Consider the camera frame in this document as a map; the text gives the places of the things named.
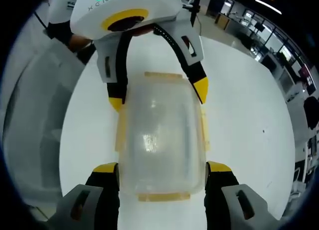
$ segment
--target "clear plastic box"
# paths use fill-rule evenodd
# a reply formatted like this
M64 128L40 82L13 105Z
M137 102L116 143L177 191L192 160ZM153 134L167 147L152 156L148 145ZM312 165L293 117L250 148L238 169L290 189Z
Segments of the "clear plastic box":
M120 190L194 194L204 188L205 150L199 99L177 75L130 78L119 151Z

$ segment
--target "desk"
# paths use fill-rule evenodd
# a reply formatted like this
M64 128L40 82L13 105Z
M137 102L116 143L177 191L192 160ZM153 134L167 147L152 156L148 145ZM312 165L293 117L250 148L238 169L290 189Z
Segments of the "desk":
M271 73L246 54L202 37L202 62L209 78L207 160L232 168L268 202L280 218L290 194L295 164L292 124ZM118 114L108 102L94 54L80 77L65 116L60 146L63 195L84 184L92 170L118 160L114 151ZM134 37L128 51L128 76L145 71L180 73L171 47L152 33ZM119 229L206 229L202 190L189 201L139 203L120 193Z

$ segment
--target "white table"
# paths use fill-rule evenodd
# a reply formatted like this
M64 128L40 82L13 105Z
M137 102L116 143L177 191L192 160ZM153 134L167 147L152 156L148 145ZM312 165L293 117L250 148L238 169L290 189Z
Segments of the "white table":
M271 73L251 57L202 38L203 67L209 78L207 160L232 168L240 183L254 189L279 219L293 182L295 146L285 100ZM60 147L63 195L84 184L92 170L118 161L114 151L118 114L96 66L83 71L64 120ZM128 75L145 71L182 73L170 46L151 33L134 37ZM120 193L119 229L206 229L204 190L189 201L139 203Z

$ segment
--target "transparent plastic container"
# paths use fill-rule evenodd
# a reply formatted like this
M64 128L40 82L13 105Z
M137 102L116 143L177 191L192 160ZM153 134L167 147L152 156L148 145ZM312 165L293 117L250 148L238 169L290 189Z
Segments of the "transparent plastic container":
M193 194L204 188L205 150L199 99L175 76L130 78L119 150L120 190Z

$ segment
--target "yellow ring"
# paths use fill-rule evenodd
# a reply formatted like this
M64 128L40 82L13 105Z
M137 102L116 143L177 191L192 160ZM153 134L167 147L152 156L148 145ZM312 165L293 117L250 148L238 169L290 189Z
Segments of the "yellow ring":
M101 27L105 30L105 31L109 31L108 28L115 22L122 20L124 18L128 18L128 17L134 17L134 16L140 16L143 17L144 19L147 18L149 15L149 12L146 9L142 9L142 8L137 8L137 9L129 9L129 10L125 10L122 12L118 12L110 17L108 17L107 19L105 19L102 23L101 23Z

